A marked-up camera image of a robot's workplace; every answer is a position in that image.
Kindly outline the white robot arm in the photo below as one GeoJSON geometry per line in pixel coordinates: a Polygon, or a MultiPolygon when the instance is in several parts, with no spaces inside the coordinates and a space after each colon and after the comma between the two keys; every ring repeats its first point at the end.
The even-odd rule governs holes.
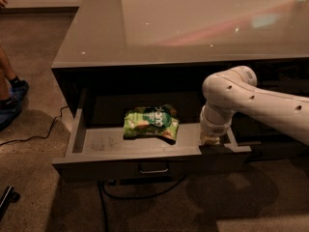
{"type": "Polygon", "coordinates": [[[200,113],[201,132],[224,135],[240,112],[309,145],[309,99],[256,85],[256,74],[246,66],[209,75],[202,85],[206,104],[200,113]]]}

